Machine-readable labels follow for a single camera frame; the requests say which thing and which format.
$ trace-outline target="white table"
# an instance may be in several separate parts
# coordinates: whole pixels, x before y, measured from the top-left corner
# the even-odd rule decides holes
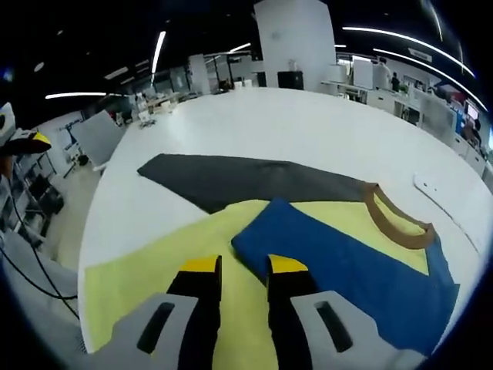
[[[79,313],[87,349],[84,270],[110,261],[206,216],[164,187],[137,174],[159,153],[291,160],[380,183],[413,217],[433,222],[455,281],[461,284],[451,322],[475,286],[489,248],[493,197],[451,148],[402,119],[360,103],[289,89],[241,89],[203,96],[156,116],[155,126],[128,128],[92,200],[79,260]],[[460,214],[470,241],[413,186],[429,179]]]

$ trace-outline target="yellow cloth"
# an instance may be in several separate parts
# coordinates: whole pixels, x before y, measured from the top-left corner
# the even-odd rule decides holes
[[[213,357],[215,370],[277,368],[267,324],[267,290],[235,257],[231,239],[246,227],[266,201],[248,200],[183,227],[136,252],[86,269],[86,320],[94,349],[111,338],[112,326],[156,292],[166,292],[187,260],[223,256],[221,327]],[[349,234],[424,274],[424,251],[395,244],[373,224],[365,203],[294,203],[298,210]],[[402,230],[409,223],[383,210]]]

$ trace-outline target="white pillar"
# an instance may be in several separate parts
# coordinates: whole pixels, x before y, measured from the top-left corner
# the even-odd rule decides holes
[[[304,88],[320,91],[329,65],[336,63],[329,8],[319,0],[263,0],[255,4],[267,86],[290,60],[303,71]]]
[[[189,70],[192,74],[192,89],[203,95],[210,94],[209,77],[203,54],[189,57]]]

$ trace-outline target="floor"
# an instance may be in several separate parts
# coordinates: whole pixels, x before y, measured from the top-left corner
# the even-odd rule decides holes
[[[78,167],[59,181],[65,206],[52,218],[44,252],[62,266],[77,271],[79,252],[92,197],[101,176],[91,166]]]

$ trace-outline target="brown collar trim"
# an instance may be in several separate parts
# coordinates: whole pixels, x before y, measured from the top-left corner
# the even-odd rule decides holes
[[[424,230],[421,235],[408,235],[397,229],[384,215],[379,206],[375,203],[374,195],[396,215],[405,220],[418,225]],[[397,208],[395,204],[384,194],[377,183],[367,183],[364,186],[364,202],[367,205],[368,212],[371,218],[377,225],[378,229],[385,234],[391,241],[405,247],[407,249],[424,249],[434,240],[434,228],[432,224],[425,224],[421,221],[405,214]]]

